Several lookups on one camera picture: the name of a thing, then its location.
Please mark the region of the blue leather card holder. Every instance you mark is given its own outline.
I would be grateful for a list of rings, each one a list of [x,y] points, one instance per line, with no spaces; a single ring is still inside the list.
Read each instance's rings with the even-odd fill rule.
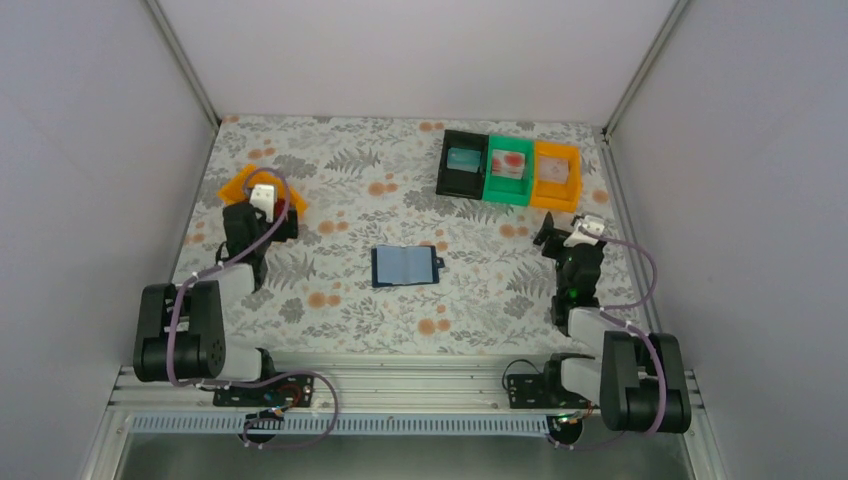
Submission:
[[[434,246],[377,245],[371,260],[373,288],[438,284],[445,267]]]

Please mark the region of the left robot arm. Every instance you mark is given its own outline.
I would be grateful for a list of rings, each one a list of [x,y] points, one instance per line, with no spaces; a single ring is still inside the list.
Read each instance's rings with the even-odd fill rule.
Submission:
[[[278,201],[268,215],[243,201],[224,208],[223,227],[214,266],[187,285],[143,289],[133,351],[138,380],[245,385],[272,376],[269,352],[228,340],[225,319],[228,307],[262,288],[269,246],[297,238],[298,211]]]

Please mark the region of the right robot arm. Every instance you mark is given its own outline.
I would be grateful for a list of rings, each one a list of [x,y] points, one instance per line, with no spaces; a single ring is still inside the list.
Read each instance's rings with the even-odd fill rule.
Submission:
[[[554,262],[553,325],[589,350],[550,357],[542,371],[546,399],[564,407],[578,397],[598,407],[612,431],[682,434],[691,425],[692,405],[678,339],[615,317],[619,306],[604,306],[597,296],[606,246],[646,251],[605,230],[594,215],[578,215],[560,229],[546,214],[533,239]]]

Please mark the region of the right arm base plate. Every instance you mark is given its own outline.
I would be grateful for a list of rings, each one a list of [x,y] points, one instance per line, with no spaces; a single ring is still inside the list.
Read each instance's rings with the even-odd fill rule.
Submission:
[[[504,380],[511,409],[587,409],[590,401],[542,374],[509,374]]]

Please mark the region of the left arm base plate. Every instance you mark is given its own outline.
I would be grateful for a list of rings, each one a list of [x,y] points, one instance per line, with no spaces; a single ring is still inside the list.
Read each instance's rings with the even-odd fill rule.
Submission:
[[[315,387],[311,374],[287,375],[282,379],[258,388],[231,387],[214,393],[215,407],[244,408],[308,408]]]

